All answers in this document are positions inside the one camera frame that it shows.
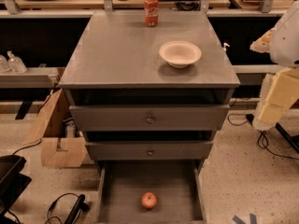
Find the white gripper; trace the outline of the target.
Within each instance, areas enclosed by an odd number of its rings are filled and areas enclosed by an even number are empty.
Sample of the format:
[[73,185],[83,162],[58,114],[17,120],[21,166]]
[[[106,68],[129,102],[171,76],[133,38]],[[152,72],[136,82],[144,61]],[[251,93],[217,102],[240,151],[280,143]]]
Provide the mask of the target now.
[[[249,49],[259,53],[268,53],[272,30],[253,41]],[[282,118],[299,99],[299,70],[287,68],[277,72],[266,97],[267,104],[258,103],[254,112],[253,127],[259,131],[268,131]]]

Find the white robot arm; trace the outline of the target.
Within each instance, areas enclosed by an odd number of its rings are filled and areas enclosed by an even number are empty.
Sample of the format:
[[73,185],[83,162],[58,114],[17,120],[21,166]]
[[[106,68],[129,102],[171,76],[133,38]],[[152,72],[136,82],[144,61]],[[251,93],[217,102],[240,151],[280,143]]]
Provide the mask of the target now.
[[269,53],[271,61],[283,67],[263,79],[254,112],[253,127],[267,131],[299,100],[299,1],[294,1],[276,25],[254,41],[250,49]]

